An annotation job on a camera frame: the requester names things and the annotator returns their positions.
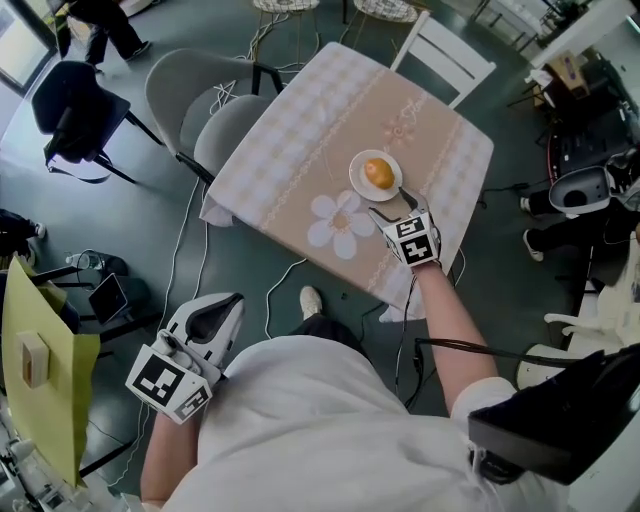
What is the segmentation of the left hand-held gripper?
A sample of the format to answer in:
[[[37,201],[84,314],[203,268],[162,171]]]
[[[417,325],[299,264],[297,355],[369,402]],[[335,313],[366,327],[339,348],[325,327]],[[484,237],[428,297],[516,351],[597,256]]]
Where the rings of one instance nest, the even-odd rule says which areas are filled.
[[[126,387],[143,403],[183,424],[226,379],[223,360],[241,327],[244,297],[216,293],[180,306],[150,345],[141,347]]]

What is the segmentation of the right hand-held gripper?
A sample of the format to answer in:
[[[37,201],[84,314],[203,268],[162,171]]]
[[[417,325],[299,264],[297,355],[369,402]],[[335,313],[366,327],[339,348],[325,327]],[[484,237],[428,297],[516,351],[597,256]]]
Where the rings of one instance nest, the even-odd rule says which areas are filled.
[[[403,187],[399,188],[399,194],[410,208],[408,217],[395,221],[373,207],[368,208],[369,216],[382,231],[394,256],[407,267],[439,264],[441,237],[426,199]]]

